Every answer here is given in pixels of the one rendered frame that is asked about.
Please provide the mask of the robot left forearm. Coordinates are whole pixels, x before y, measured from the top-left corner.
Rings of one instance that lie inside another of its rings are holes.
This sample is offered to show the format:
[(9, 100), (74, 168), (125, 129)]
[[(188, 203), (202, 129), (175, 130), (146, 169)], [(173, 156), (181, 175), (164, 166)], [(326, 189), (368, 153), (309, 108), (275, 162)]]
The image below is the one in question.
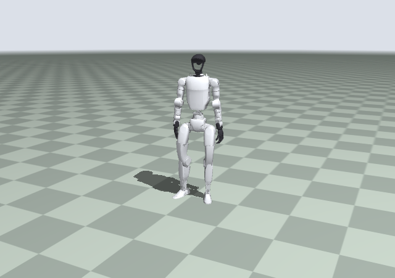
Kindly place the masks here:
[(219, 101), (219, 108), (215, 108), (214, 109), (214, 112), (215, 112), (215, 126), (216, 126), (216, 123), (219, 123), (220, 127), (223, 125), (221, 111), (222, 111), (222, 108), (221, 108), (221, 103)]

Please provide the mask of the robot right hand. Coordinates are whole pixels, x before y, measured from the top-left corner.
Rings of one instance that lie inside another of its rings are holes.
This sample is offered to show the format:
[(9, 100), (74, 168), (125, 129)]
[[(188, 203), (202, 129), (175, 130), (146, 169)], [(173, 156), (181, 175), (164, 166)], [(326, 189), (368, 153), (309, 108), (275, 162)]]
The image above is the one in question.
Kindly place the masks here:
[(174, 133), (176, 136), (176, 139), (178, 138), (178, 127), (179, 127), (179, 121), (176, 121), (175, 124), (173, 124), (174, 126)]

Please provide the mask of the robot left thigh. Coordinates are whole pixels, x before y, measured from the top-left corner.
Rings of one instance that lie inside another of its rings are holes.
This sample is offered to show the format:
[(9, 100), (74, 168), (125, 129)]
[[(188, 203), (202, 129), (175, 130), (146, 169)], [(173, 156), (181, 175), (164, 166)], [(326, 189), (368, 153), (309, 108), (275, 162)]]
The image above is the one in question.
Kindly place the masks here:
[(208, 164), (213, 164), (214, 147), (215, 147), (215, 133), (216, 127), (210, 124), (204, 124), (204, 145), (205, 145), (205, 159), (204, 167)]

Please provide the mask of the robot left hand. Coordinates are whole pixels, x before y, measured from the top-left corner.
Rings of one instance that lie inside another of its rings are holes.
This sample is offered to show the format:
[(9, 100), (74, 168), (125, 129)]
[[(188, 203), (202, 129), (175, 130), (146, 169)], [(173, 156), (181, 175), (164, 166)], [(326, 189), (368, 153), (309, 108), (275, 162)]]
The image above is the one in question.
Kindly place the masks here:
[(219, 144), (223, 140), (223, 130), (222, 130), (223, 126), (220, 127), (220, 124), (216, 123), (216, 128), (218, 130), (218, 136), (217, 136), (216, 140), (219, 138), (218, 142), (216, 142), (216, 144)]

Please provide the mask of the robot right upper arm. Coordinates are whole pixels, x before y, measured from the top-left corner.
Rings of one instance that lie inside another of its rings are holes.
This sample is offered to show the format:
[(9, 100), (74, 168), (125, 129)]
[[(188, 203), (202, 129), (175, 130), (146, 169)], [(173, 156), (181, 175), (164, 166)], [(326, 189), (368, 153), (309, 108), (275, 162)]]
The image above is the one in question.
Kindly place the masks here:
[(185, 94), (185, 86), (186, 86), (186, 78), (180, 78), (178, 80), (178, 87), (177, 87), (177, 98), (175, 99), (175, 105), (181, 107), (184, 104), (183, 96)]

